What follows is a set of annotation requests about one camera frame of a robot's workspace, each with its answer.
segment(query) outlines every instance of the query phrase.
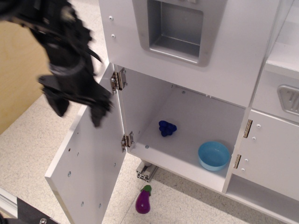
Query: toy kitchen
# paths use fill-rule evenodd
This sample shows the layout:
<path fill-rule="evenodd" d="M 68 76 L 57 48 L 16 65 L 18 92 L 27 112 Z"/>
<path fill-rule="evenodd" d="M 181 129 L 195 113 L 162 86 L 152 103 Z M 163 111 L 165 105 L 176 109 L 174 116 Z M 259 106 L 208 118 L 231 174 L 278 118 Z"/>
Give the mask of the toy kitchen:
<path fill-rule="evenodd" d="M 99 3 L 109 58 L 99 82 L 114 109 L 95 128 L 81 108 L 45 175 L 69 220 L 102 221 L 120 171 L 107 164 L 127 151 L 298 224 L 299 1 Z M 161 135 L 161 120 L 173 135 Z M 209 141 L 229 151 L 219 171 L 199 163 Z"/>

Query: white panel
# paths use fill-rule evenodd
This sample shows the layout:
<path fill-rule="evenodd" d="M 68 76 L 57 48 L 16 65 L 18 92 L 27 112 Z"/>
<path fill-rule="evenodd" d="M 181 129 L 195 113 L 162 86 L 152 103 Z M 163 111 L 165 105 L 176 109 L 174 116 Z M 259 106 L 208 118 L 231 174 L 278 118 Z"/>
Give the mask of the white panel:
<path fill-rule="evenodd" d="M 299 0 L 295 0 L 269 55 L 265 69 L 299 79 Z"/>
<path fill-rule="evenodd" d="M 228 0 L 207 67 L 143 50 L 132 1 L 99 2 L 110 62 L 237 105 L 249 105 L 278 0 Z"/>
<path fill-rule="evenodd" d="M 130 153 L 221 192 L 228 165 L 217 172 L 205 170 L 199 164 L 198 148 L 215 140 L 232 154 L 243 115 L 243 108 L 177 87 Z M 161 120 L 175 124 L 178 130 L 172 136 L 162 137 L 158 124 Z"/>
<path fill-rule="evenodd" d="M 134 133 L 137 142 L 161 109 L 175 85 L 126 69 L 126 86 L 119 92 L 125 133 Z"/>
<path fill-rule="evenodd" d="M 256 111 L 249 119 L 252 126 L 234 174 L 299 200 L 299 126 Z"/>
<path fill-rule="evenodd" d="M 288 85 L 299 88 L 299 80 L 264 70 L 258 84 L 252 108 L 299 122 L 299 115 L 285 112 L 280 104 L 278 88 Z"/>
<path fill-rule="evenodd" d="M 109 65 L 100 84 L 110 86 Z M 101 223 L 125 156 L 118 96 L 114 109 L 95 128 L 83 106 L 45 177 L 72 224 Z"/>

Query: plastic bowl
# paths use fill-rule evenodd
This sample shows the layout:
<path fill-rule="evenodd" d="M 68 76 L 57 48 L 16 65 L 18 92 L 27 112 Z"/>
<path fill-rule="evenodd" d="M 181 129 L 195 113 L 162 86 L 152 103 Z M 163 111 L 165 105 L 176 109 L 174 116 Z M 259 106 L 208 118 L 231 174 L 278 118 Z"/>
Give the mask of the plastic bowl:
<path fill-rule="evenodd" d="M 223 144 L 216 141 L 205 142 L 198 150 L 199 163 L 211 171 L 218 171 L 229 161 L 229 151 Z"/>

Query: metal hinge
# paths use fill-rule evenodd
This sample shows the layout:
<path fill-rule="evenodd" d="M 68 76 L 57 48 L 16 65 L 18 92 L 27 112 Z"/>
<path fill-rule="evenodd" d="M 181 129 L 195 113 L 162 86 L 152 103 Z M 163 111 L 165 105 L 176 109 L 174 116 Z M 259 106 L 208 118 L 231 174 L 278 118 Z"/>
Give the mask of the metal hinge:
<path fill-rule="evenodd" d="M 126 147 L 131 147 L 133 144 L 135 144 L 133 136 L 133 132 L 131 132 L 129 135 L 123 135 L 121 140 L 122 152 L 126 151 Z"/>
<path fill-rule="evenodd" d="M 241 159 L 241 155 L 238 154 L 237 155 L 237 158 L 235 160 L 235 164 L 234 164 L 234 168 L 237 169 L 238 168 L 238 165 L 239 165 L 239 162 L 240 162 L 240 159 Z"/>
<path fill-rule="evenodd" d="M 246 129 L 245 129 L 245 132 L 244 132 L 244 135 L 243 135 L 243 138 L 247 138 L 248 137 L 251 125 L 252 125 L 252 120 L 248 120 Z"/>
<path fill-rule="evenodd" d="M 113 72 L 113 75 L 110 79 L 111 82 L 111 88 L 113 95 L 116 94 L 116 90 L 123 90 L 125 86 L 127 86 L 126 82 L 126 70 L 125 68 L 122 68 L 120 72 Z"/>

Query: cabinet drawer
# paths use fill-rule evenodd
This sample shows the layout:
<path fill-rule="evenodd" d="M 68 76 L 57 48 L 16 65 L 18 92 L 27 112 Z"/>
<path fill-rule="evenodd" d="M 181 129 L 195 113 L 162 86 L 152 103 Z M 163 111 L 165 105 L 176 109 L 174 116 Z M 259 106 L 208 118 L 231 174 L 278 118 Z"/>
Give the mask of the cabinet drawer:
<path fill-rule="evenodd" d="M 257 111 L 249 119 L 251 129 L 233 173 L 299 200 L 299 126 Z"/>
<path fill-rule="evenodd" d="M 278 90 L 282 85 L 293 87 L 299 91 L 298 79 L 264 70 L 258 84 L 252 107 L 253 109 L 273 114 L 284 119 L 299 122 L 299 114 L 286 112 L 281 105 Z M 295 94 L 292 101 L 291 104 L 294 103 L 293 107 L 294 110 L 296 110 L 297 106 L 299 106 L 299 97 L 296 98 Z"/>

